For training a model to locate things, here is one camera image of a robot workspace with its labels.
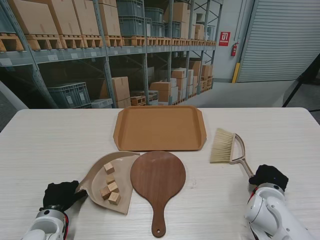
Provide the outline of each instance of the wooden paddle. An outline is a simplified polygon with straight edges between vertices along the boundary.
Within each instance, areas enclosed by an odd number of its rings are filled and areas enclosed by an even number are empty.
[[[170,152],[150,151],[135,160],[130,178],[133,188],[153,208],[152,234],[162,237],[166,233],[165,206],[186,181],[183,163]]]

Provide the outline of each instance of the red sign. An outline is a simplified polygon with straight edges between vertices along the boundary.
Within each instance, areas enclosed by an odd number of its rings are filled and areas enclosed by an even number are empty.
[[[219,46],[227,47],[229,45],[229,39],[230,39],[230,32],[222,31],[220,33]]]

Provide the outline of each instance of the metal shelving rack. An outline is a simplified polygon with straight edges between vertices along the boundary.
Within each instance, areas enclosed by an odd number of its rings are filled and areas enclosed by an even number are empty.
[[[215,34],[215,41],[217,42],[217,36],[219,32],[219,23],[221,10],[223,5],[223,0],[207,0],[206,3],[206,13],[205,13],[205,23],[204,23],[204,33],[207,35],[207,25],[208,25],[208,15],[210,11],[210,2],[216,2],[220,4],[218,23]],[[190,4],[190,20],[189,20],[189,34],[188,39],[191,39],[191,31],[192,31],[192,20],[193,20],[193,12],[194,12],[194,3],[195,0],[189,0],[188,4]],[[172,19],[173,19],[173,4],[174,0],[168,1],[169,6],[169,24],[168,24],[168,33],[169,38],[172,37]],[[57,108],[56,103],[51,98],[47,87],[44,83],[44,80],[41,76],[38,64],[42,63],[51,63],[51,62],[60,62],[60,61],[70,61],[70,60],[80,60],[80,59],[92,59],[92,58],[104,58],[103,72],[105,75],[108,93],[110,98],[113,101],[112,107],[116,108],[113,84],[112,84],[112,76],[109,65],[109,57],[110,56],[121,56],[121,55],[132,55],[132,54],[141,54],[142,55],[142,64],[139,64],[143,68],[143,83],[144,83],[144,93],[146,96],[146,103],[149,103],[149,88],[148,88],[148,53],[167,53],[167,71],[168,81],[171,76],[171,62],[172,62],[172,52],[186,52],[186,63],[185,67],[187,69],[187,77],[188,77],[188,69],[189,69],[189,60],[190,60],[190,51],[201,51],[201,66],[200,66],[200,74],[198,79],[198,88],[197,94],[200,94],[201,90],[200,80],[201,80],[201,71],[203,64],[203,57],[205,51],[212,51],[211,64],[214,61],[215,55],[215,46],[123,46],[123,47],[107,47],[104,36],[104,31],[102,27],[102,21],[100,17],[99,4],[98,0],[93,0],[94,11],[96,15],[96,20],[98,23],[99,34],[102,36],[103,47],[95,47],[95,48],[76,48],[76,49],[52,49],[52,50],[39,50],[34,51],[30,48],[24,33],[22,32],[17,19],[15,18],[7,0],[0,0],[0,5],[2,6],[4,13],[8,17],[10,23],[12,24],[16,34],[21,40],[21,43],[24,47],[24,51],[9,51],[0,53],[0,67],[15,67],[15,66],[23,66],[30,65],[32,79],[34,84],[37,86],[38,90],[42,94],[42,96],[48,101],[52,108]],[[145,15],[145,8],[143,4],[143,16]],[[147,38],[146,31],[146,23],[144,23],[144,32],[145,38]],[[189,89],[186,90],[185,100],[189,97]],[[172,98],[169,98],[169,105],[172,104]]]

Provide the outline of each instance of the orange tray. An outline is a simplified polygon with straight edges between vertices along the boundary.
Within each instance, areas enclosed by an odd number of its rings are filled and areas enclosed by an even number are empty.
[[[194,106],[131,106],[119,112],[113,139],[120,151],[194,151],[207,134]]]

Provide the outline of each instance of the table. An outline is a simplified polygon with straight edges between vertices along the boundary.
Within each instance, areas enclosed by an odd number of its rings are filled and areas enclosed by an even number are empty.
[[[320,239],[320,126],[303,108],[201,108],[207,141],[200,151],[174,152],[186,169],[181,192],[165,208],[163,240],[253,240],[244,220],[249,199],[242,167],[209,164],[216,128],[238,133],[247,161],[289,177],[288,208]],[[120,109],[28,109],[0,133],[0,236],[17,240],[42,206],[49,183],[81,181],[100,157],[117,151]],[[152,208],[135,191],[127,215],[89,198],[67,211],[68,240],[155,239]]]

